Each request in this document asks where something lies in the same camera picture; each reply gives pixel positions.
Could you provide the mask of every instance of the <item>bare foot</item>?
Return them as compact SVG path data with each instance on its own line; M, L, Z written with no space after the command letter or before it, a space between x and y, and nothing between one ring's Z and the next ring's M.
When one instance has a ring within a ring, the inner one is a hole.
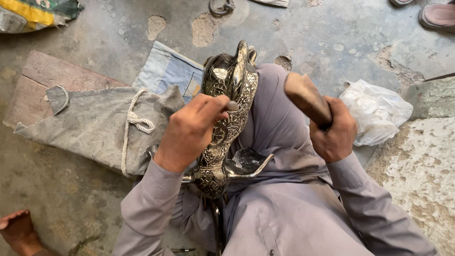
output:
M44 249L33 230L29 210L20 210L1 218L0 234L20 256L32 256Z

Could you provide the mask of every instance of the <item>hand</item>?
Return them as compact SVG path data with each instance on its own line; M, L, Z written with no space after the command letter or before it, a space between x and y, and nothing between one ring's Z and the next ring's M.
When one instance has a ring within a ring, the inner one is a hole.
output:
M171 172L183 172L212 141L215 123L229 118L225 111L229 101L225 95L211 97L200 93L171 115L153 156L155 163Z
M333 123L326 131L310 123L310 139L313 148L326 163L334 163L349 156L357 134L357 122L349 113L342 100L324 96L330 106Z

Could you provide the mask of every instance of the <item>wooden handle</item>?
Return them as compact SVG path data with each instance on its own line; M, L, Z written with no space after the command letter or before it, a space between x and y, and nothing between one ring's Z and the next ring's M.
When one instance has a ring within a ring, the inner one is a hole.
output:
M307 75L289 73L284 82L284 93L320 129L327 129L332 125L329 104Z

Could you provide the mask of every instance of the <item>shoe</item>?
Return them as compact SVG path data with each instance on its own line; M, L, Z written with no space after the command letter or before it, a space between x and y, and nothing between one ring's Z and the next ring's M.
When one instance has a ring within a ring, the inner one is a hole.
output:
M394 4L395 6L404 6L404 5L407 5L408 3L412 2L414 0L390 0L390 2L392 2L392 4Z
M419 21L427 28L455 33L455 0L425 6L420 11Z

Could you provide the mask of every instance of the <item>yellow sack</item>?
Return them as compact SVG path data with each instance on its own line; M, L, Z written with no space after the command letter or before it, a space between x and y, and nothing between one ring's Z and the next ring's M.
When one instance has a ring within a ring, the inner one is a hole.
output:
M0 33L65 25L83 9L78 0L0 0Z

